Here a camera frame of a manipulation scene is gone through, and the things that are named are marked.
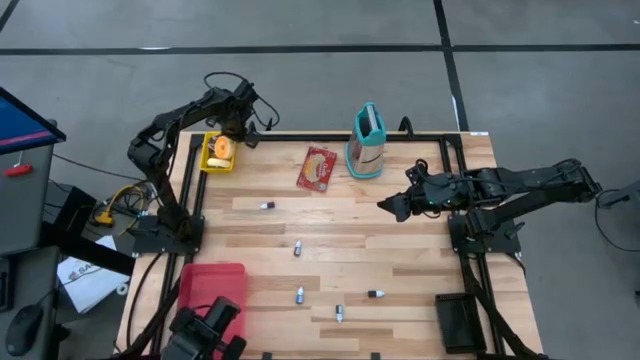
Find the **gray floor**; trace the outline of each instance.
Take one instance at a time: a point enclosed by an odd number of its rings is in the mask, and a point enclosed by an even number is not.
[[[634,0],[444,3],[454,44],[640,43]],[[433,4],[420,0],[21,0],[0,33],[0,48],[439,41]],[[624,186],[640,178],[639,55],[458,53],[470,128],[491,133],[502,166],[575,157],[605,188]],[[456,129],[440,53],[0,57],[0,85],[59,121],[68,141],[57,153],[137,175],[125,156],[134,133],[155,114],[199,97],[201,77],[215,70],[254,81],[280,110],[284,130],[349,129],[366,100],[378,103],[389,127],[407,115],[420,130]],[[125,184],[58,161],[51,176],[98,198]],[[603,213],[603,227],[618,243],[640,248],[637,211],[625,204]],[[564,359],[637,358],[640,256],[604,243],[593,204],[556,205],[523,220],[545,351]],[[113,296],[74,322],[61,358],[108,354],[123,301]]]

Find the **red snack bag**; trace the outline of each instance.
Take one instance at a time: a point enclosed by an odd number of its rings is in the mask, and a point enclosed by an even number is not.
[[[327,191],[331,171],[337,158],[338,154],[332,151],[310,146],[298,176],[298,186]]]

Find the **computer monitor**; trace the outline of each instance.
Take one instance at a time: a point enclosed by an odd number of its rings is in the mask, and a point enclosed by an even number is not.
[[[0,155],[66,139],[62,131],[0,87]]]

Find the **wooden table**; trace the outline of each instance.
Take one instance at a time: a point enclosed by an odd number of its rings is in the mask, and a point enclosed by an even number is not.
[[[181,134],[171,179],[176,193],[191,134]],[[469,169],[496,166],[488,136],[463,133],[462,139]],[[326,193],[296,187],[309,145],[262,142],[255,150],[243,146],[232,174],[210,175],[207,180],[206,230],[194,262],[238,262],[246,267],[244,357],[259,358],[268,351],[276,359],[369,358],[371,352],[380,352],[384,359],[473,358],[444,352],[434,307],[435,294],[463,291],[446,217],[414,216],[399,224],[375,204],[407,189],[404,172],[417,158],[427,160],[430,172],[442,171],[438,145],[388,143],[383,174],[355,180],[345,166],[344,143],[323,143],[338,153]],[[455,164],[453,149],[450,156]],[[189,209],[197,178],[193,176]],[[267,201],[274,201],[276,208],[259,210]],[[293,256],[296,240],[303,243],[298,258]],[[142,256],[136,262],[118,334],[120,348],[125,348],[132,294],[152,257]],[[487,261],[499,310],[523,341],[541,352],[522,270],[505,255],[489,254]],[[140,293],[132,319],[133,338],[158,306],[165,263],[166,255]],[[296,305],[300,285],[305,288],[305,302]],[[372,289],[386,296],[368,299],[366,291]],[[344,305],[341,324],[335,319],[337,304]],[[480,312],[491,351],[488,321]],[[172,318],[170,313],[167,326]]]

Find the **small bottle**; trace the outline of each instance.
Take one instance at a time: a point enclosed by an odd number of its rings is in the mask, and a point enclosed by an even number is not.
[[[342,307],[342,305],[336,305],[336,320],[338,320],[339,323],[342,322],[342,313],[343,313],[344,309]]]
[[[274,207],[276,207],[276,203],[274,203],[273,201],[269,201],[268,203],[264,203],[262,205],[260,205],[260,209],[273,209]]]
[[[298,288],[298,292],[296,293],[296,304],[300,305],[304,302],[304,289],[302,286]]]
[[[293,256],[298,257],[302,254],[302,242],[296,241],[296,246],[293,248]]]
[[[369,296],[369,299],[383,297],[384,296],[384,291],[369,290],[369,291],[367,291],[367,296]]]

